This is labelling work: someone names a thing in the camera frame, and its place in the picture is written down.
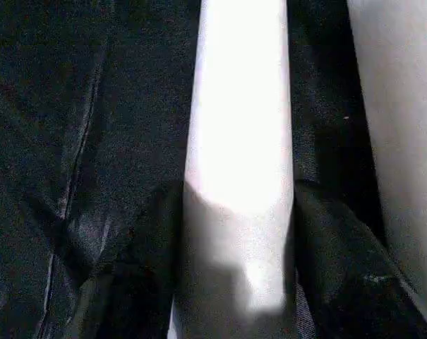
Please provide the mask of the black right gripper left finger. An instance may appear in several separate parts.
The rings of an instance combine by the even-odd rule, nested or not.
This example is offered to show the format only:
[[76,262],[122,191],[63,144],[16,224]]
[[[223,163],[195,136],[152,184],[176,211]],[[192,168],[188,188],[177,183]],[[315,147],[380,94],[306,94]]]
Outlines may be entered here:
[[166,338],[177,281],[183,184],[166,181],[153,190],[116,242],[103,272],[107,288],[96,338]]

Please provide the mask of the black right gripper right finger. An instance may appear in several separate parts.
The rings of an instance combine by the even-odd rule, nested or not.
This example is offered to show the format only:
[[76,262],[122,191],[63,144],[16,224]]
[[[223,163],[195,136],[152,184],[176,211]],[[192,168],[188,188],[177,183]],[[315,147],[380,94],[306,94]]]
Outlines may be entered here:
[[315,182],[294,186],[294,254],[318,338],[427,338],[427,310],[369,227]]

